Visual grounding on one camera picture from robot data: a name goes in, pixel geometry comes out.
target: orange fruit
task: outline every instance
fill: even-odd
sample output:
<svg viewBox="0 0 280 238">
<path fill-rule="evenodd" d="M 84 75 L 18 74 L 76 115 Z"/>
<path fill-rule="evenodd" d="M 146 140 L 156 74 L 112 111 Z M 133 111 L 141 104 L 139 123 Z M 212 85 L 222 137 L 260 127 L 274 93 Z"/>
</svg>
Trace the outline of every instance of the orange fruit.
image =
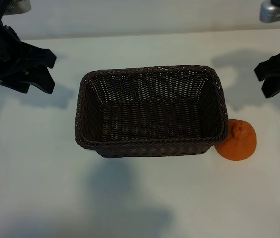
<svg viewBox="0 0 280 238">
<path fill-rule="evenodd" d="M 244 160 L 256 149 L 257 139 L 253 127 L 243 120 L 229 120 L 227 139 L 216 145 L 218 153 L 229 160 Z"/>
</svg>

